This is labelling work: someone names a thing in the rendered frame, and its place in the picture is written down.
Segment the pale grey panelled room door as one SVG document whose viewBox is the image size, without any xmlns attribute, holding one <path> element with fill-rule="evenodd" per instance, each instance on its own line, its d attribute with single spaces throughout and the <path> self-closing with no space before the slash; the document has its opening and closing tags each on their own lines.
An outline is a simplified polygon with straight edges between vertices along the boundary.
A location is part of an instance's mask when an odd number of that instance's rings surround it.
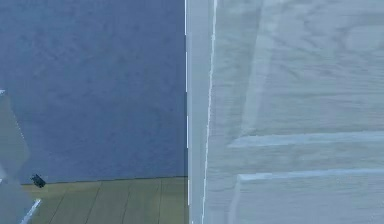
<svg viewBox="0 0 384 224">
<path fill-rule="evenodd" d="M 188 224 L 384 224 L 384 0 L 186 0 Z"/>
</svg>

